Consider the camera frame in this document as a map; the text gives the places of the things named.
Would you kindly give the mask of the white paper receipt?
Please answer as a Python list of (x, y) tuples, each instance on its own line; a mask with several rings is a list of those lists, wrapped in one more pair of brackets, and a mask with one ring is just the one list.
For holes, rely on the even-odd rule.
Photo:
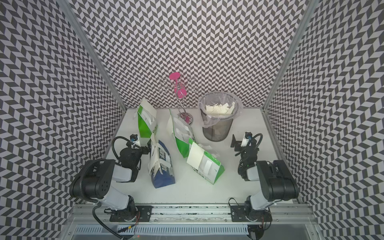
[(195, 142), (192, 142), (187, 163), (193, 168), (198, 169), (203, 159), (204, 153), (205, 153), (205, 150), (203, 148), (201, 148)]

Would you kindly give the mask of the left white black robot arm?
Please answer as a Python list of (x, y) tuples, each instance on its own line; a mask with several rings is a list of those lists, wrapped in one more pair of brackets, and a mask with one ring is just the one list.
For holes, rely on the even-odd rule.
[(151, 206), (137, 207), (134, 198), (112, 186), (112, 183), (134, 183), (141, 169), (141, 156), (147, 147), (125, 148), (118, 160), (99, 159), (86, 162), (70, 185), (71, 197), (106, 207), (110, 222), (148, 222)]

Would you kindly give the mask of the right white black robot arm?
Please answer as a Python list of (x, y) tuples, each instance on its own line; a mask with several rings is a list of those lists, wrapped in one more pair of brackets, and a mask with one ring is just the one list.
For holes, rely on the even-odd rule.
[(290, 170), (283, 160), (272, 162), (258, 159), (263, 134), (253, 135), (246, 132), (241, 141), (233, 136), (231, 148), (235, 156), (241, 159), (238, 165), (238, 174), (243, 180), (260, 183), (261, 190), (248, 196), (242, 210), (235, 214), (244, 215), (248, 221), (269, 221), (272, 219), (268, 208), (282, 201), (296, 199), (299, 196), (299, 187)]

